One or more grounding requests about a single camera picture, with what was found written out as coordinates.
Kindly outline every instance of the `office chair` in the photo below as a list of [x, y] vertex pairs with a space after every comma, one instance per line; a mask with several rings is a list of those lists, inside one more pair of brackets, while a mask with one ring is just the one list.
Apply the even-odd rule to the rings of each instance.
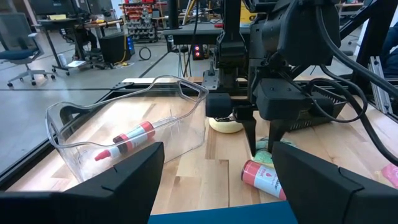
[[25, 65], [26, 72], [19, 74], [8, 80], [7, 86], [12, 87], [12, 81], [26, 76], [31, 77], [32, 85], [36, 85], [34, 75], [51, 75], [55, 78], [53, 72], [46, 72], [44, 70], [31, 70], [28, 64], [32, 63], [39, 56], [43, 55], [42, 47], [36, 42], [36, 33], [30, 31], [28, 21], [24, 13], [1, 13], [0, 14], [0, 42], [5, 51], [0, 52], [0, 60], [4, 62], [11, 62], [16, 65]]

